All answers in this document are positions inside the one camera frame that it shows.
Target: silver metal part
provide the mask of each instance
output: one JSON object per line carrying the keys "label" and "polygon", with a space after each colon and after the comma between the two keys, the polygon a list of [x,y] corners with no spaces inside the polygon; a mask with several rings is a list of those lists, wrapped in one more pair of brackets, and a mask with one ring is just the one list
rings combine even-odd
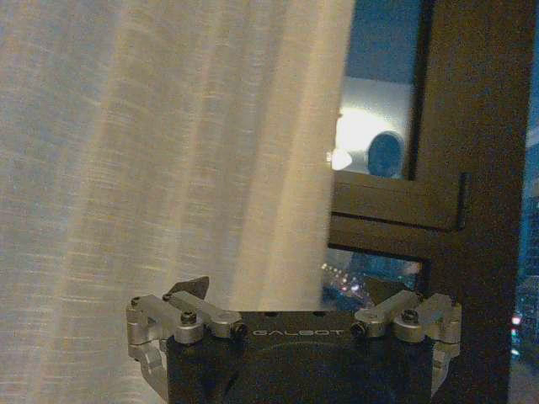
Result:
{"label": "silver metal part", "polygon": [[407,322],[403,311],[396,316],[393,331],[407,343],[420,343],[425,336],[444,343],[459,343],[461,336],[460,305],[452,305],[451,297],[434,294],[415,308],[417,322]]}
{"label": "silver metal part", "polygon": [[[141,364],[141,372],[148,384],[163,398],[168,399],[167,370],[161,351],[166,352],[166,340],[174,335],[178,343],[196,343],[204,337],[204,323],[199,318],[192,324],[183,324],[182,312],[154,295],[137,297],[125,309],[127,319],[127,353]],[[158,341],[154,347],[152,341]]]}
{"label": "silver metal part", "polygon": [[433,396],[447,377],[449,363],[461,352],[460,343],[441,343],[435,344],[432,358],[432,388]]}
{"label": "silver metal part", "polygon": [[381,337],[398,313],[418,304],[419,297],[414,292],[401,290],[371,309],[358,310],[354,318],[365,328],[365,338]]}
{"label": "silver metal part", "polygon": [[407,343],[420,343],[425,336],[436,341],[432,361],[433,396],[447,377],[449,363],[461,352],[462,306],[447,295],[434,294],[415,309],[417,321],[404,311],[393,322],[395,336]]}
{"label": "silver metal part", "polygon": [[242,320],[236,311],[225,311],[185,291],[173,293],[168,301],[181,311],[194,311],[219,338],[232,338],[232,326]]}
{"label": "silver metal part", "polygon": [[141,364],[141,373],[148,384],[168,402],[167,370],[163,367],[159,349],[150,343],[141,345],[129,345],[129,356]]}

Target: curtain fabric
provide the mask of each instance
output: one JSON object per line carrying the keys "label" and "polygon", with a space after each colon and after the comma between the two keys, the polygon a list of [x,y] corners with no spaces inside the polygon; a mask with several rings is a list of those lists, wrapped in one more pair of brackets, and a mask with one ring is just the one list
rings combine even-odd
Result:
{"label": "curtain fabric", "polygon": [[0,402],[160,402],[125,305],[318,308],[352,0],[0,4]]}

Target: window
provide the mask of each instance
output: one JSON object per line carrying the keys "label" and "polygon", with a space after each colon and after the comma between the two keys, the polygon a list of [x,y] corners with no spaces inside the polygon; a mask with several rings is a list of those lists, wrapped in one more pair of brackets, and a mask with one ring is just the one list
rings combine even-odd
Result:
{"label": "window", "polygon": [[510,404],[539,402],[539,29],[526,137],[519,271],[511,329]]}

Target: metal bracket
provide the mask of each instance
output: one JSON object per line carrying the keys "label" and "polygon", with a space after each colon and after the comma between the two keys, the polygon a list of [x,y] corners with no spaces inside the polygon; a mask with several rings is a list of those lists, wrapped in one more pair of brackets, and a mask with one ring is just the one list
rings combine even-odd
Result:
{"label": "metal bracket", "polygon": [[[167,370],[163,366],[161,349],[171,336],[179,343],[196,343],[204,337],[201,319],[182,322],[182,312],[154,295],[134,298],[126,307],[127,353],[141,364],[141,373],[147,383],[168,400]],[[159,341],[159,348],[152,345]]]}
{"label": "metal bracket", "polygon": [[386,334],[387,326],[402,310],[414,308],[419,304],[419,297],[409,290],[401,290],[370,309],[358,310],[354,314],[357,323],[352,326],[356,337],[376,338]]}
{"label": "metal bracket", "polygon": [[[247,334],[238,312],[221,310],[203,300],[208,285],[207,276],[178,282],[162,300],[140,296],[125,309],[127,353],[141,364],[142,376],[165,401],[168,380],[160,350],[166,354],[167,339],[173,336],[177,343],[197,343],[204,337],[205,326],[219,338],[238,340]],[[158,341],[159,348],[152,341]]]}
{"label": "metal bracket", "polygon": [[462,307],[447,295],[434,294],[419,303],[419,297],[401,290],[379,305],[354,315],[352,332],[363,338],[385,335],[392,322],[395,336],[406,343],[425,337],[436,341],[433,349],[432,390],[434,395],[447,377],[449,363],[461,352]]}
{"label": "metal bracket", "polygon": [[247,327],[237,311],[219,309],[185,291],[173,293],[168,302],[181,311],[195,312],[202,317],[215,337],[241,339],[247,334]]}

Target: logo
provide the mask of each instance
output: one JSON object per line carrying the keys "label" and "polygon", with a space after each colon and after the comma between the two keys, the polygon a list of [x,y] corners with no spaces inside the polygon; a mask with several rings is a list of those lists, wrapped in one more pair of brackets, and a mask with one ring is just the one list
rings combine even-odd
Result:
{"label": "logo", "polygon": [[292,336],[292,335],[302,335],[302,336],[313,336],[313,335],[342,335],[344,330],[300,330],[298,332],[289,332],[289,331],[279,331],[279,330],[255,330],[253,335],[282,335],[282,336]]}

